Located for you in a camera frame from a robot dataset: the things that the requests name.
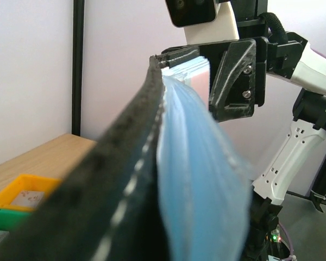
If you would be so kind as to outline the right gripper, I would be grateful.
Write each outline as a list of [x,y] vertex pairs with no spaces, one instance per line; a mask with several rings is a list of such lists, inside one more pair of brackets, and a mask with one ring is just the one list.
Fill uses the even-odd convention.
[[265,102],[266,74],[290,80],[308,40],[288,35],[279,44],[271,35],[255,40],[199,45],[210,62],[209,111],[215,120],[251,117]]

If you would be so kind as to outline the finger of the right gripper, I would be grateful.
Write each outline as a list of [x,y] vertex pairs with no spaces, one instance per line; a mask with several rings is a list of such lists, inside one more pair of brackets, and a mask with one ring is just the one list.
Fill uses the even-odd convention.
[[161,52],[160,68],[172,68],[200,56],[198,45],[171,47]]

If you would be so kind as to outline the black leather card holder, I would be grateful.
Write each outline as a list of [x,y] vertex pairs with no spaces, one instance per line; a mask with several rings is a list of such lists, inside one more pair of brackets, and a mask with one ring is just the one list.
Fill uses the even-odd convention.
[[0,260],[240,260],[249,168],[189,86],[155,55],[143,86]]

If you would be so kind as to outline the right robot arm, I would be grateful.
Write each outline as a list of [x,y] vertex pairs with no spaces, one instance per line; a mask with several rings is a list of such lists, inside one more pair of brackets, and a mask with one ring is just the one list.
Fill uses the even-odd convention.
[[326,58],[284,29],[267,1],[167,1],[186,45],[163,51],[173,67],[196,56],[209,60],[209,110],[218,122],[251,117],[265,100],[266,75],[302,88],[286,138],[253,182],[250,231],[242,260],[268,260],[285,194],[309,153],[326,139]]

